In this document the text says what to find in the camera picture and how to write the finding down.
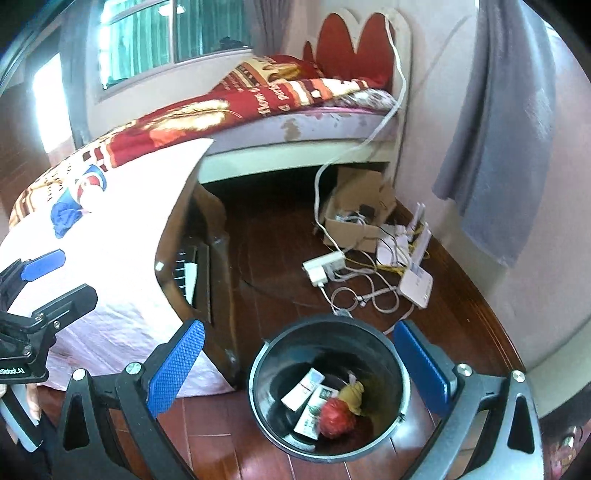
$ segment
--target trash can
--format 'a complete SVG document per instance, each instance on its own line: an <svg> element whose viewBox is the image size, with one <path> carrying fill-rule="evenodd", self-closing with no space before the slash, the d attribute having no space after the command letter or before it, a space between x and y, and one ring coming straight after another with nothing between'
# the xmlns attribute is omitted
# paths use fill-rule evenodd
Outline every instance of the trash can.
<svg viewBox="0 0 591 480"><path fill-rule="evenodd" d="M310 368L337 390L350 373L363 383L362 416L353 432L333 440L294 433L303 408L293 412L281 399ZM383 333L359 320L327 314L301 320L266 342L252 366L248 393L256 422L273 444L310 462L337 463L367 455L392 435L408 408L410 380Z"/></svg>

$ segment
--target red blanket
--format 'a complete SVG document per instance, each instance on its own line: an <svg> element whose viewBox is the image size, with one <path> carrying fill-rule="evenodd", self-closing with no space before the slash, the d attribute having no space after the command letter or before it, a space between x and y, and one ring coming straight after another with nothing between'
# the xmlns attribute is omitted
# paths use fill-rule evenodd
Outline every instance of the red blanket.
<svg viewBox="0 0 591 480"><path fill-rule="evenodd" d="M21 193L10 226L40 206L54 203L90 164L107 171L160 148L377 86L367 80L305 78L311 74L322 75L313 64L287 56L243 62L210 93L117 127L49 169Z"/></svg>

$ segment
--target hanging gray cloth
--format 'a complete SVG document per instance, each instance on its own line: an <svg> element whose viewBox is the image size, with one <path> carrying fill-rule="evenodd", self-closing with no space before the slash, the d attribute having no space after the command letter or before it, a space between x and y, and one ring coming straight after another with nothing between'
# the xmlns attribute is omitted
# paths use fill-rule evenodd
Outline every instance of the hanging gray cloth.
<svg viewBox="0 0 591 480"><path fill-rule="evenodd" d="M433 186L453 199L474 244L512 267L544 192L554 133L554 58L522 0L481 0L472 74Z"/></svg>
<svg viewBox="0 0 591 480"><path fill-rule="evenodd" d="M60 61L61 79L68 104L72 137L76 148L91 142L86 116L86 39L89 35L91 17L96 17L92 25L93 32L98 35L100 12L98 2L92 0L75 0L64 12L60 28Z"/></svg>
<svg viewBox="0 0 591 480"><path fill-rule="evenodd" d="M244 0L252 48L259 56L281 52L293 0Z"/></svg>

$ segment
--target wooden skirting board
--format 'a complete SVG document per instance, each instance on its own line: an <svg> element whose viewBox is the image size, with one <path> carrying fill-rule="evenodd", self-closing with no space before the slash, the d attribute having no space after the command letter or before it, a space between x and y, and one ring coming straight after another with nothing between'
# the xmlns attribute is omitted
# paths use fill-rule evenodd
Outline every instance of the wooden skirting board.
<svg viewBox="0 0 591 480"><path fill-rule="evenodd" d="M400 202L394 215L405 225L413 217ZM435 265L437 270L430 273L435 281L443 283L442 288L446 291L446 297L457 298L457 305L462 307L465 317L470 319L471 329L483 329L488 333L508 370L525 372L525 366L515 345L470 277L435 237L431 237L428 251L433 260L431 264Z"/></svg>

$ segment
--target red ball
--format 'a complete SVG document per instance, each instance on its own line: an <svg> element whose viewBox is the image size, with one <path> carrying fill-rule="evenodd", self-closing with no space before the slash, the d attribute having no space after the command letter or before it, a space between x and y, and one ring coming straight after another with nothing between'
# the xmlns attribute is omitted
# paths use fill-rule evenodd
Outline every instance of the red ball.
<svg viewBox="0 0 591 480"><path fill-rule="evenodd" d="M355 415L338 398L330 398L320 411L320 433L329 439L337 438L355 428Z"/></svg>

